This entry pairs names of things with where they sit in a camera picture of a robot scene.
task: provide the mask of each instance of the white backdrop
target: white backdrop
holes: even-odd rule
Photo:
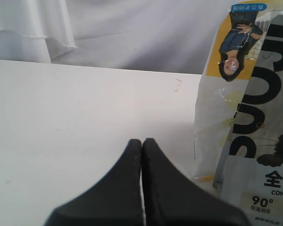
[[[0,0],[0,59],[202,73],[240,0]]]

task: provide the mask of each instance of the blue label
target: blue label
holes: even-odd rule
[[[263,3],[236,4],[232,6],[231,12],[264,11],[266,9],[267,9],[267,5]]]

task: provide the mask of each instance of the white surface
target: white surface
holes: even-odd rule
[[[41,226],[104,176],[131,138],[155,138],[189,176],[199,80],[0,60],[0,226]]]
[[[200,74],[239,1],[0,0],[0,59]]]

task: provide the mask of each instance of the woman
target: woman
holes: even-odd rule
[[[226,81],[233,81],[244,69],[244,57],[262,37],[255,25],[258,12],[231,12],[232,29],[220,47],[219,71]]]

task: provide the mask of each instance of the snack bag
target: snack bag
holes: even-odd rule
[[[283,9],[283,1],[278,2]],[[271,21],[214,187],[253,225],[283,226],[283,15]]]
[[[195,178],[213,178],[273,18],[283,0],[233,5],[222,22],[202,75],[195,113]]]

